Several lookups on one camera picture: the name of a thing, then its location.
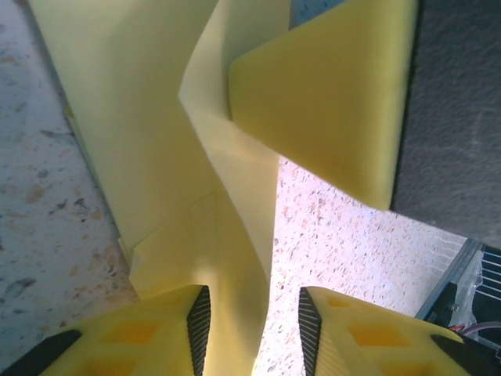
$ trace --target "black rubber strip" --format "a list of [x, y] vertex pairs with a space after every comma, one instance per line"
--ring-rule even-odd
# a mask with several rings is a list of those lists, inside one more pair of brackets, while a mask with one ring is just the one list
[[80, 331], [64, 331], [48, 337], [3, 371], [0, 376], [38, 376], [80, 337]]
[[211, 328], [211, 294], [208, 286], [202, 287], [189, 311], [187, 322], [193, 373], [202, 376]]
[[305, 362], [306, 376], [314, 376], [319, 355], [322, 318], [306, 287], [299, 291], [299, 335]]

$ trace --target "yellow foam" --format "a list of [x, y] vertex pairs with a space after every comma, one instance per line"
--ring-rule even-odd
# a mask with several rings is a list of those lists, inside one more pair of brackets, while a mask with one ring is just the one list
[[308, 287], [322, 318], [316, 376], [467, 376], [431, 339], [449, 329], [334, 291]]
[[232, 118], [354, 198], [388, 209], [417, 0], [347, 0], [237, 59]]
[[200, 288], [184, 287], [66, 328], [82, 336], [41, 375], [193, 375], [186, 317]]

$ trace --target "speckled floor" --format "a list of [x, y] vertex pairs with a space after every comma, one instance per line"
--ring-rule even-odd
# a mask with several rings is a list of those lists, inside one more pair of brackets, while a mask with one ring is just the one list
[[[293, 1], [293, 24], [334, 3]], [[0, 370], [61, 327], [136, 299], [113, 219], [62, 105], [26, 2], [0, 2]], [[462, 243], [365, 208], [282, 160], [269, 319], [255, 374], [302, 374], [300, 286], [413, 315]]]

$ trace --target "yellow paper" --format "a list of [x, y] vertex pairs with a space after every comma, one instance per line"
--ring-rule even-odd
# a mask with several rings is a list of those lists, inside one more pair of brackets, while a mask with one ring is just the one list
[[251, 374], [268, 308], [278, 157], [229, 120], [225, 76], [234, 58], [287, 31], [289, 2], [31, 5], [139, 296], [208, 285], [204, 374]]

